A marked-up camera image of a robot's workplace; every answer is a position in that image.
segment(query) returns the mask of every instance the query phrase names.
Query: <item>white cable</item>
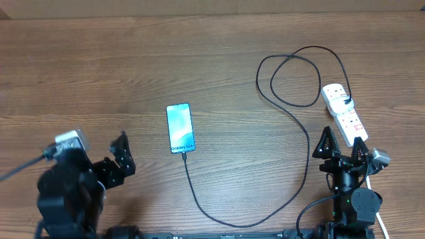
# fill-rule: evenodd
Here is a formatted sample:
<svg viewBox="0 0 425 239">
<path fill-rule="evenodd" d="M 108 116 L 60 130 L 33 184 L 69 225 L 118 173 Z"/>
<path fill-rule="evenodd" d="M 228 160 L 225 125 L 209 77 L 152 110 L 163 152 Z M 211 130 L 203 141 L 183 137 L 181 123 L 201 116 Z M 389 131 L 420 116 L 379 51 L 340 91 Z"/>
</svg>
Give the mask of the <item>white cable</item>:
<svg viewBox="0 0 425 239">
<path fill-rule="evenodd" d="M 368 189 L 372 190 L 371 181 L 369 180 L 369 176 L 366 177 L 366 185 L 367 185 Z M 381 216 L 379 215 L 379 212 L 377 212 L 377 219 L 378 219 L 378 222 L 379 222 L 379 224 L 382 228 L 382 231 L 384 232 L 385 239 L 390 239 L 390 236 L 388 235 L 388 232 L 386 231 L 384 222 L 383 222 Z"/>
</svg>

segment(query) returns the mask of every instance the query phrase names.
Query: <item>table surface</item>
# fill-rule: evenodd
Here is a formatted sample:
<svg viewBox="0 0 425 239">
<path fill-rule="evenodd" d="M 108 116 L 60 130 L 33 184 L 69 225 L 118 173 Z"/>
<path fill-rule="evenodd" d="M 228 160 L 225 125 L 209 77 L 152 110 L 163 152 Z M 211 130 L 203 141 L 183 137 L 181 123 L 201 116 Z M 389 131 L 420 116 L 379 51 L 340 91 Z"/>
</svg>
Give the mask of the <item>table surface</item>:
<svg viewBox="0 0 425 239">
<path fill-rule="evenodd" d="M 281 212 L 253 228 L 223 226 L 193 201 L 181 156 L 169 150 L 165 107 L 191 104 L 197 150 L 188 153 L 188 166 L 202 207 L 226 222 L 257 222 L 298 190 L 307 153 L 299 126 L 260 97 L 257 67 L 265 56 L 313 44 L 340 56 L 368 147 L 392 157 L 371 177 L 389 234 L 423 238 L 423 12 L 0 21 L 0 171 L 40 155 L 55 135 L 74 128 L 86 134 L 91 160 L 102 160 L 124 129 L 137 171 L 107 191 L 98 232 L 119 224 L 174 234 L 294 228 L 301 209 L 329 195 L 321 159 L 310 160 L 304 188 Z M 345 86 L 330 53 L 299 55 L 316 63 L 322 86 Z M 267 61 L 260 72 L 270 97 L 268 79 L 280 61 Z M 283 99 L 307 104 L 317 95 L 317 74 L 291 60 L 274 87 Z M 322 97 L 309 108 L 284 107 L 308 130 L 311 150 L 330 125 L 350 153 Z M 0 238 L 33 237 L 41 219 L 36 182 L 50 166 L 39 163 L 0 184 Z M 331 217 L 330 203 L 309 210 L 301 226 L 324 217 Z"/>
</svg>

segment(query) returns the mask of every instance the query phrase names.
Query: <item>cable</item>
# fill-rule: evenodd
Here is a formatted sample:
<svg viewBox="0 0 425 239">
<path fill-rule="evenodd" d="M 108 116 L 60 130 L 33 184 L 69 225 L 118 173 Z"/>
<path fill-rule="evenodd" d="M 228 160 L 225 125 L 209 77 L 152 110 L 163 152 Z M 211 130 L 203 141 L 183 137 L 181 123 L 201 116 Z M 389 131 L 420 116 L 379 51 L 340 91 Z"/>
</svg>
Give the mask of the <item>cable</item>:
<svg viewBox="0 0 425 239">
<path fill-rule="evenodd" d="M 327 183 L 327 187 L 329 188 L 329 190 L 332 192 L 332 187 L 331 184 L 329 183 L 329 176 L 331 175 L 331 177 L 333 178 L 332 174 L 327 173 L 326 174 L 326 183 Z"/>
<path fill-rule="evenodd" d="M 276 209 L 274 212 L 272 212 L 271 214 L 269 214 L 268 216 L 266 216 L 265 218 L 263 218 L 262 220 L 260 220 L 260 221 L 258 221 L 258 222 L 256 222 L 256 223 L 253 223 L 253 224 L 248 224 L 248 225 L 235 225 L 235 224 L 230 224 L 230 223 L 227 223 L 227 222 L 223 222 L 223 221 L 221 221 L 221 220 L 218 220 L 218 219 L 215 219 L 215 218 L 213 218 L 212 216 L 210 216 L 208 213 L 206 213 L 203 209 L 202 209 L 202 207 L 199 205 L 199 203 L 198 203 L 198 199 L 197 199 L 197 197 L 196 197 L 196 194 L 195 194 L 195 191 L 193 190 L 193 186 L 192 186 L 192 182 L 191 182 L 191 178 L 190 178 L 190 176 L 189 176 L 189 172 L 188 172 L 188 170 L 187 170 L 187 164 L 186 164 L 186 160 L 187 160 L 187 156 L 186 156 L 186 153 L 183 153 L 182 154 L 182 157 L 183 157 L 183 161 L 184 161 L 184 163 L 185 163 L 185 169 L 186 169 L 186 175 L 187 175 L 187 179 L 188 179 L 188 181 L 189 181 L 189 186 L 191 187 L 191 190 L 192 190 L 192 195 L 193 195 L 193 199 L 195 200 L 195 203 L 196 203 L 196 205 L 198 206 L 198 208 L 199 208 L 199 210 L 206 216 L 206 217 L 208 217 L 209 219 L 211 219 L 211 220 L 213 220 L 213 221 L 215 221 L 215 222 L 217 222 L 217 223 L 220 223 L 220 224 L 223 224 L 223 225 L 226 225 L 226 226 L 231 226 L 231 227 L 235 227 L 235 228 L 249 228 L 249 227 L 253 227 L 253 226 L 257 226 L 257 225 L 259 225 L 259 224 L 261 224 L 261 223 L 263 223 L 263 222 L 265 222 L 267 219 L 269 219 L 270 217 L 272 217 L 273 215 L 275 215 L 276 213 L 278 213 L 279 211 L 281 211 L 283 208 L 285 208 L 285 206 L 287 206 L 288 204 L 290 204 L 297 196 L 298 196 L 298 194 L 299 194 L 299 192 L 302 190 L 302 188 L 303 188 L 303 186 L 304 186 L 304 183 L 305 183 L 305 180 L 307 179 L 307 170 L 308 170 L 308 164 L 309 164 L 309 154 L 310 154 L 310 137 L 309 137 L 309 135 L 308 135 L 308 132 L 307 132 L 307 130 L 305 129 L 305 127 L 304 127 L 304 125 L 294 116 L 294 115 L 292 115 L 289 111 L 287 111 L 285 108 L 283 108 L 283 107 L 281 107 L 281 106 L 279 106 L 277 103 L 275 103 L 275 102 L 273 102 L 271 99 L 269 99 L 269 98 L 267 98 L 265 95 L 264 95 L 264 93 L 261 91 L 261 89 L 260 89 L 260 86 L 259 86 L 259 84 L 258 84 L 258 75 L 260 74 L 260 69 L 261 69 L 261 66 L 263 65 L 263 63 L 264 63 L 264 61 L 266 61 L 267 59 L 269 59 L 269 58 L 275 58 L 275 57 L 286 57 L 286 59 L 279 65 L 279 67 L 274 71 L 274 73 L 273 73 L 273 75 L 272 75 L 272 77 L 270 78 L 270 89 L 271 89 L 271 91 L 272 91 L 272 93 L 273 93 L 273 95 L 275 95 L 275 97 L 279 100 L 279 101 L 281 101 L 281 102 L 283 102 L 283 103 L 285 103 L 285 104 L 287 104 L 287 105 L 289 105 L 289 106 L 295 106 L 295 107 L 309 107 L 309 106 L 312 106 L 312 105 L 314 105 L 314 103 L 316 103 L 316 101 L 317 101 L 317 99 L 319 99 L 319 96 L 320 96 L 320 90 L 321 90 L 321 78 L 320 78 L 320 72 L 319 72 L 319 69 L 317 68 L 317 66 L 312 62 L 312 61 L 310 61 L 309 59 L 307 59 L 307 58 L 304 58 L 304 57 L 302 57 L 302 56 L 298 56 L 298 55 L 295 55 L 295 53 L 297 53 L 297 52 L 299 52 L 299 51 L 301 51 L 301 50 L 303 50 L 303 49 L 307 49 L 307 48 L 321 48 L 321 49 L 324 49 L 324 50 L 328 50 L 330 53 L 332 53 L 336 58 L 337 58 L 337 60 L 339 61 L 339 63 L 340 63 L 340 65 L 341 65 L 341 68 L 343 69 L 343 72 L 344 72 L 344 76 L 345 76 L 345 79 L 347 80 L 347 87 L 348 87 L 348 89 L 349 89 L 349 94 L 350 94 L 350 98 L 348 99 L 348 102 L 349 101 L 351 101 L 351 89 L 350 89 L 350 85 L 349 85 L 349 82 L 348 82 L 348 77 L 347 77 L 347 73 L 345 72 L 345 69 L 344 69 L 344 66 L 343 66 L 343 63 L 341 62 L 341 60 L 339 59 L 339 57 L 332 51 L 332 50 L 330 50 L 330 49 L 328 49 L 328 48 L 325 48 L 325 47 L 323 47 L 323 46 L 305 46 L 305 47 L 303 47 L 303 48 L 301 48 L 301 49 L 298 49 L 298 50 L 296 50 L 294 53 L 292 53 L 292 54 L 278 54 L 278 55 L 272 55 L 272 56 L 267 56 L 266 58 L 264 58 L 262 61 L 261 61 L 261 63 L 260 63 L 260 65 L 258 66 L 258 69 L 257 69 L 257 74 L 256 74 L 256 87 L 257 87 L 257 90 L 258 90 L 258 92 L 261 94 L 261 96 L 264 98 L 264 99 L 266 99 L 267 101 L 269 101 L 271 104 L 273 104 L 274 106 L 276 106 L 277 108 L 279 108 L 279 109 L 281 109 L 281 110 L 283 110 L 285 113 L 287 113 L 298 125 L 299 125 L 299 127 L 302 129 L 302 131 L 304 132 L 304 134 L 305 134 L 305 137 L 307 138 L 307 160 L 306 160 L 306 162 L 305 162 L 305 171 L 304 171 L 304 176 L 303 176 L 303 181 L 301 182 L 301 185 L 299 186 L 299 189 L 296 191 L 296 193 L 287 201 L 287 202 L 285 202 L 285 204 L 283 204 L 280 208 L 278 208 L 278 209 Z M 312 103 L 310 103 L 310 104 L 306 104 L 306 105 L 297 105 L 297 104 L 293 104 L 293 103 L 289 103 L 289 102 L 287 102 L 287 101 L 285 101 L 285 100 L 283 100 L 283 99 L 281 99 L 279 96 L 277 96 L 277 94 L 275 93 L 275 91 L 274 91 L 274 89 L 273 89 L 273 85 L 272 85 L 272 82 L 273 82 L 273 79 L 274 79 L 274 76 L 276 75 L 276 73 L 278 72 L 278 70 L 288 61 L 288 60 L 290 60 L 290 59 L 292 59 L 292 58 L 298 58 L 298 59 L 301 59 L 301 60 L 304 60 L 304 61 L 306 61 L 306 62 L 308 62 L 308 63 L 310 63 L 315 69 L 316 69 L 316 72 L 317 72 L 317 77 L 318 77 L 318 80 L 319 80 L 319 90 L 317 91 L 317 96 L 316 96 L 316 98 L 314 99 L 314 101 L 312 102 Z"/>
<path fill-rule="evenodd" d="M 372 190 L 371 181 L 369 180 L 369 176 L 366 177 L 366 185 L 367 185 L 368 189 Z M 385 239 L 390 239 L 390 236 L 388 235 L 388 232 L 386 231 L 386 227 L 384 225 L 384 222 L 383 222 L 381 216 L 379 215 L 379 212 L 377 212 L 377 219 L 378 219 L 379 225 L 382 228 L 382 231 L 384 232 Z"/>
<path fill-rule="evenodd" d="M 34 233 L 34 239 L 40 239 L 41 238 L 41 232 L 43 232 L 44 228 L 44 221 L 39 222 L 37 225 L 37 228 L 35 229 Z"/>
<path fill-rule="evenodd" d="M 338 194 L 336 194 L 336 195 L 332 195 L 332 196 L 329 196 L 329 197 L 324 197 L 324 198 L 322 198 L 322 199 L 319 199 L 319 200 L 317 200 L 317 201 L 314 201 L 314 202 L 312 202 L 312 203 L 310 203 L 308 206 L 306 206 L 300 213 L 299 213 L 299 215 L 298 215 L 298 217 L 297 217 L 297 222 L 296 222 L 296 229 L 297 229 L 297 233 L 298 233 L 298 236 L 301 238 L 301 239 L 304 239 L 304 237 L 303 237 L 303 234 L 301 233 L 301 230 L 299 229 L 299 221 L 301 220 L 301 217 L 303 216 L 303 214 L 307 211 L 307 210 L 309 210 L 311 207 L 313 207 L 313 206 L 315 206 L 315 205 L 317 205 L 317 204 L 319 204 L 319 203 L 321 203 L 321 202 L 324 202 L 324 201 L 326 201 L 326 200 L 329 200 L 329 199 L 335 199 L 335 198 L 337 198 L 337 197 L 340 197 L 340 196 L 344 196 L 344 195 L 348 195 L 348 194 L 350 194 L 350 193 L 352 193 L 354 190 L 356 190 L 356 189 L 358 189 L 365 181 L 366 181 L 366 178 L 367 178 L 367 176 L 369 176 L 369 164 L 370 164 L 370 162 L 369 161 L 367 161 L 366 162 L 366 173 L 365 173 L 365 176 L 361 179 L 361 181 L 359 182 L 359 184 L 357 185 L 357 187 L 355 187 L 355 188 L 352 188 L 352 189 L 350 189 L 350 190 L 348 190 L 348 191 L 345 191 L 345 192 L 342 192 L 342 193 L 338 193 Z"/>
<path fill-rule="evenodd" d="M 39 161 L 42 161 L 45 158 L 44 155 L 38 156 L 35 159 L 31 159 L 30 161 L 22 164 L 21 166 L 17 167 L 16 169 L 11 170 L 10 172 L 6 173 L 5 175 L 2 175 L 0 177 L 0 181 L 4 181 L 10 177 L 12 177 L 14 174 L 18 173 L 19 171 L 21 171 L 22 169 L 26 168 L 26 167 L 30 167 L 31 165 L 38 163 Z"/>
</svg>

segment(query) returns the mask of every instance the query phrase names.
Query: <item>black power cord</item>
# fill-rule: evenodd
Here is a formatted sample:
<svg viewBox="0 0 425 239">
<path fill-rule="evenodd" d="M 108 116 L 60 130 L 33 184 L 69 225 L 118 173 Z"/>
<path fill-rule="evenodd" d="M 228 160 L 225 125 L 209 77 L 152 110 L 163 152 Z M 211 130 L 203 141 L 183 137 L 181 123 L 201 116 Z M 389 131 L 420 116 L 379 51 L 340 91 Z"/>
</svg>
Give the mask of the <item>black power cord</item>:
<svg viewBox="0 0 425 239">
<path fill-rule="evenodd" d="M 328 187 L 328 189 L 332 192 L 332 188 L 333 188 L 333 187 L 331 187 L 331 184 L 329 183 L 329 176 L 331 176 L 331 177 L 332 177 L 332 179 L 333 179 L 332 174 L 327 173 L 327 174 L 326 174 L 326 183 L 327 183 L 327 187 Z"/>
<path fill-rule="evenodd" d="M 41 233 L 43 232 L 44 228 L 44 221 L 39 222 L 37 225 L 37 228 L 35 229 L 34 239 L 40 239 Z"/>
<path fill-rule="evenodd" d="M 0 176 L 0 181 L 4 181 L 8 179 L 9 177 L 12 177 L 13 175 L 17 174 L 19 171 L 21 171 L 24 168 L 30 167 L 31 165 L 38 163 L 39 161 L 42 161 L 45 158 L 44 155 L 38 156 L 35 159 L 31 159 L 30 161 L 22 164 L 21 166 L 11 170 L 10 172 L 6 173 L 5 175 Z"/>
<path fill-rule="evenodd" d="M 347 81 L 347 87 L 348 87 L 348 90 L 349 90 L 349 94 L 350 94 L 350 98 L 346 101 L 346 104 L 348 104 L 350 101 L 351 101 L 351 89 L 350 89 L 350 85 L 349 85 L 349 81 L 348 81 L 348 77 L 347 77 L 347 73 L 345 72 L 345 69 L 344 69 L 344 66 L 343 66 L 343 63 L 341 62 L 341 60 L 339 59 L 339 57 L 332 51 L 332 50 L 330 50 L 330 49 L 328 49 L 328 48 L 326 48 L 326 47 L 323 47 L 323 46 L 305 46 L 305 47 L 303 47 L 303 48 L 300 48 L 300 49 L 298 49 L 298 50 L 296 50 L 294 53 L 292 53 L 292 54 L 278 54 L 278 55 L 272 55 L 272 56 L 267 56 L 266 58 L 264 58 L 262 61 L 261 61 L 261 63 L 260 63 L 260 65 L 258 66 L 258 69 L 257 69 L 257 75 L 256 75 L 256 87 L 257 87 L 257 90 L 258 90 L 258 92 L 261 94 L 261 96 L 264 98 L 264 99 L 266 99 L 267 101 L 269 101 L 270 103 L 272 103 L 274 106 L 276 106 L 277 108 L 279 108 L 279 109 L 281 109 L 281 110 L 283 110 L 285 113 L 287 113 L 300 127 L 301 127 L 301 129 L 302 129 L 302 131 L 304 132 L 304 134 L 305 134 L 305 136 L 306 136 L 306 138 L 307 138 L 307 160 L 306 160 L 306 163 L 305 163 L 305 171 L 304 171 L 304 176 L 303 176 L 303 181 L 301 182 L 301 185 L 299 186 L 299 189 L 296 191 L 296 193 L 287 201 L 287 202 L 285 202 L 285 204 L 283 204 L 280 208 L 278 208 L 278 209 L 276 209 L 274 212 L 272 212 L 271 214 L 269 214 L 267 217 L 265 217 L 265 218 L 263 218 L 262 220 L 260 220 L 260 221 L 258 221 L 258 222 L 255 222 L 255 223 L 253 223 L 253 224 L 249 224 L 249 225 L 235 225 L 235 224 L 231 224 L 231 223 L 227 223 L 227 222 L 223 222 L 223 221 L 221 221 L 221 220 L 218 220 L 218 219 L 215 219 L 215 218 L 213 218 L 212 216 L 210 216 L 208 213 L 206 213 L 203 209 L 202 209 L 202 207 L 199 205 L 199 202 L 198 202 L 198 199 L 197 199 L 197 196 L 196 196 L 196 194 L 195 194 L 195 191 L 193 190 L 193 186 L 192 186 L 192 182 L 191 182 L 191 178 L 190 178 L 190 176 L 189 176 L 189 171 L 187 170 L 187 164 L 186 164 L 186 160 L 187 160 L 187 156 L 186 156 L 186 153 L 183 153 L 182 154 L 182 157 L 183 157 L 183 161 L 184 161 L 184 163 L 185 163 L 185 169 L 186 169 L 186 175 L 187 175 L 187 179 L 188 179 L 188 181 L 189 181 L 189 186 L 190 186 L 190 188 L 191 188 L 191 190 L 192 190 L 192 195 L 193 195 L 193 199 L 195 200 L 195 203 L 196 203 L 196 205 L 198 206 L 198 208 L 199 208 L 199 210 L 206 216 L 206 217 L 208 217 L 209 219 L 211 219 L 211 220 L 213 220 L 213 221 L 215 221 L 215 222 L 218 222 L 218 223 L 220 223 L 220 224 L 223 224 L 223 225 L 226 225 L 226 226 L 231 226 L 231 227 L 235 227 L 235 228 L 250 228 L 250 227 L 253 227 L 253 226 L 257 226 L 257 225 L 259 225 L 259 224 L 261 224 L 261 223 L 263 223 L 263 222 L 265 222 L 267 219 L 269 219 L 269 218 L 271 218 L 273 215 L 275 215 L 276 213 L 278 213 L 279 211 L 281 211 L 283 208 L 285 208 L 285 206 L 287 206 L 288 204 L 290 204 L 297 196 L 298 196 L 298 194 L 299 194 L 299 192 L 302 190 L 302 188 L 303 188 L 303 186 L 304 186 L 304 183 L 305 183 L 305 180 L 306 180 L 306 178 L 307 178 L 307 170 L 308 170 L 308 163 L 309 163 L 309 154 L 310 154 L 310 137 L 309 137 L 309 135 L 308 135 L 308 132 L 307 132 L 307 130 L 305 129 L 305 127 L 304 127 L 304 125 L 294 116 L 294 115 L 292 115 L 289 111 L 287 111 L 285 108 L 283 108 L 283 107 L 281 107 L 281 106 L 279 106 L 277 103 L 275 103 L 275 102 L 273 102 L 271 99 L 269 99 L 269 98 L 267 98 L 264 94 L 263 94 L 263 92 L 261 91 L 261 89 L 260 89 L 260 86 L 259 86 L 259 84 L 258 84 L 258 75 L 260 74 L 260 69 L 261 69 L 261 66 L 263 65 L 263 63 L 264 63 L 264 61 L 266 61 L 267 59 L 269 59 L 269 58 L 275 58 L 275 57 L 286 57 L 286 59 L 279 65 L 279 67 L 274 71 L 274 73 L 273 73 L 273 75 L 272 75 L 272 77 L 270 78 L 270 89 L 271 89 L 271 91 L 272 91 L 272 93 L 273 93 L 273 95 L 279 100 L 279 101 L 281 101 L 281 102 L 283 102 L 283 103 L 285 103 L 285 104 L 287 104 L 287 105 L 289 105 L 289 106 L 295 106 L 295 107 L 309 107 L 309 106 L 312 106 L 312 105 L 314 105 L 314 103 L 316 103 L 316 101 L 319 99 L 319 96 L 320 96 L 320 89 L 321 89 L 321 78 L 320 78 L 320 72 L 319 72 L 319 69 L 317 68 L 317 66 L 312 62 L 312 61 L 310 61 L 309 59 L 307 59 L 307 58 L 304 58 L 304 57 L 302 57 L 302 56 L 298 56 L 298 55 L 295 55 L 297 52 L 299 52 L 299 51 L 301 51 L 301 50 L 303 50 L 303 49 L 307 49 L 307 48 L 321 48 L 321 49 L 324 49 L 324 50 L 328 50 L 330 53 L 332 53 L 336 58 L 337 58 L 337 60 L 338 60 L 338 62 L 339 62 L 339 64 L 341 65 L 341 68 L 343 69 L 343 73 L 344 73 L 344 76 L 345 76 L 345 79 L 346 79 L 346 81 Z M 293 104 L 293 103 L 289 103 L 289 102 L 287 102 L 287 101 L 285 101 L 285 100 L 283 100 L 283 99 L 281 99 L 276 93 L 275 93 L 275 91 L 274 91 L 274 89 L 273 89 L 273 85 L 272 85 L 272 82 L 273 82 L 273 79 L 274 79 L 274 76 L 276 75 L 276 73 L 278 72 L 278 70 L 287 62 L 287 61 L 289 61 L 290 59 L 292 59 L 292 58 L 298 58 L 298 59 L 301 59 L 301 60 L 304 60 L 304 61 L 306 61 L 306 62 L 308 62 L 308 63 L 310 63 L 315 69 L 316 69 L 316 72 L 317 72 L 317 77 L 318 77 L 318 80 L 319 80 L 319 90 L 317 91 L 317 96 L 316 96 L 316 98 L 314 99 L 314 101 L 312 102 L 312 103 L 310 103 L 310 104 L 307 104 L 307 105 L 297 105 L 297 104 Z"/>
</svg>

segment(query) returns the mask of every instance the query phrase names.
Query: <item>phone screen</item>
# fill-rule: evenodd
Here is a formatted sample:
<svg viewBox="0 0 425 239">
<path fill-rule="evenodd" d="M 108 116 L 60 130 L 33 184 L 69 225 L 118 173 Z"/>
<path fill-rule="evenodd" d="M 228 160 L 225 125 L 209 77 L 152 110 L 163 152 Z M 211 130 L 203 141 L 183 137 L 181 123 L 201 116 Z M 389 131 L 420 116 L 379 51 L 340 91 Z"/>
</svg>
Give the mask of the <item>phone screen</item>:
<svg viewBox="0 0 425 239">
<path fill-rule="evenodd" d="M 189 104 L 167 106 L 168 132 L 172 153 L 195 150 L 191 109 Z"/>
</svg>

